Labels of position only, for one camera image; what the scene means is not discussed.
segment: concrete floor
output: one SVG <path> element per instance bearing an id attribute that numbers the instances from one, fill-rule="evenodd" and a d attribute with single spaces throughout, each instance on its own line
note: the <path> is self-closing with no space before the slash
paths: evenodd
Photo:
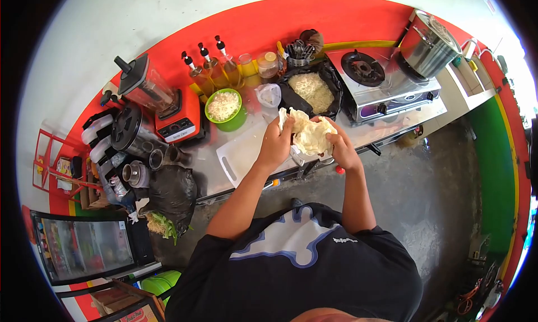
<path id="1" fill-rule="evenodd" d="M 415 321 L 443 305 L 454 294 L 469 250 L 470 238 L 479 231 L 481 197 L 478 162 L 465 120 L 438 130 L 422 144 L 400 148 L 393 143 L 360 155 L 363 161 L 375 218 L 390 231 L 415 260 L 424 282 L 424 295 Z M 283 209 L 292 197 L 324 203 L 341 211 L 344 177 L 329 166 L 306 180 L 285 182 L 265 191 L 255 217 Z M 193 231 L 173 246 L 153 237 L 156 257 L 165 265 L 183 268 L 196 242 L 221 203 L 196 208 Z"/>

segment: green bucket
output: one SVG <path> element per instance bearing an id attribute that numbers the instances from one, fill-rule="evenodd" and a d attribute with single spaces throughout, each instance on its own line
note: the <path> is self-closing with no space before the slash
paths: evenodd
<path id="1" fill-rule="evenodd" d="M 180 272 L 170 270 L 144 279 L 140 282 L 140 285 L 142 286 L 142 290 L 150 292 L 157 296 L 161 295 L 165 291 L 175 286 L 175 284 L 178 282 L 180 275 Z M 163 300 L 165 306 L 168 302 L 168 299 L 169 297 Z"/>
<path id="2" fill-rule="evenodd" d="M 213 101 L 213 98 L 215 97 L 215 95 L 217 93 L 224 93 L 224 92 L 235 93 L 235 94 L 238 95 L 238 97 L 239 97 L 239 109 L 235 113 L 233 113 L 229 118 L 227 118 L 226 120 L 217 121 L 217 120 L 215 120 L 215 119 L 213 119 L 212 117 L 209 116 L 209 112 L 207 111 L 207 108 L 208 108 L 209 104 Z M 205 103 L 204 111 L 205 111 L 205 116 L 207 117 L 207 119 L 209 121 L 211 121 L 213 124 L 215 124 L 217 126 L 217 128 L 222 130 L 222 131 L 238 130 L 239 127 L 241 127 L 246 121 L 246 109 L 243 106 L 243 101 L 241 99 L 241 94 L 239 94 L 239 92 L 234 90 L 234 89 L 222 89 L 222 90 L 218 90 L 217 92 L 213 93 L 211 95 L 211 97 L 209 97 L 207 102 Z"/>

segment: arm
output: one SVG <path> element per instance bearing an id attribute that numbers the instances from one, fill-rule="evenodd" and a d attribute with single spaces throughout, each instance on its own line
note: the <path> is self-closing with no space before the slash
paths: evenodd
<path id="1" fill-rule="evenodd" d="M 261 190 L 267 178 L 289 155 L 293 118 L 288 118 L 280 134 L 279 117 L 267 126 L 258 159 L 230 198 L 209 222 L 206 234 L 235 240 L 250 226 Z"/>
<path id="2" fill-rule="evenodd" d="M 344 130 L 333 120 L 326 119 L 338 131 L 338 134 L 326 134 L 327 140 L 334 145 L 333 158 L 345 169 L 342 225 L 350 234 L 355 234 L 361 230 L 371 230 L 376 226 L 376 223 L 368 195 L 363 164 Z"/>

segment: glass door fridge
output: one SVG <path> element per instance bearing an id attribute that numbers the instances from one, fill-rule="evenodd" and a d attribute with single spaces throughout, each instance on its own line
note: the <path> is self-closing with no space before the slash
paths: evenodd
<path id="1" fill-rule="evenodd" d="M 146 222 L 31 211 L 36 243 L 51 285 L 85 282 L 154 261 Z"/>

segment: hand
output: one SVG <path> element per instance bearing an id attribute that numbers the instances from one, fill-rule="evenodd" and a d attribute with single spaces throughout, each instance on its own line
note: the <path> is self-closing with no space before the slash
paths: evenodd
<path id="1" fill-rule="evenodd" d="M 333 120 L 328 117 L 326 117 L 325 119 L 330 122 L 333 127 L 338 131 L 338 134 L 325 134 L 326 139 L 334 145 L 333 158 L 335 159 L 336 163 L 338 163 L 339 166 L 341 166 L 345 170 L 362 170 L 363 163 L 360 161 L 360 158 L 357 155 L 357 152 L 355 151 L 355 148 L 353 146 L 353 143 L 351 143 L 351 139 L 349 139 L 349 136 Z M 311 120 L 319 122 L 319 117 L 313 117 Z"/>
<path id="2" fill-rule="evenodd" d="M 289 155 L 292 128 L 295 120 L 288 115 L 288 120 L 284 123 L 282 134 L 278 128 L 279 117 L 276 117 L 265 130 L 264 139 L 261 143 L 260 154 L 254 163 L 259 169 L 267 174 L 275 171 Z"/>

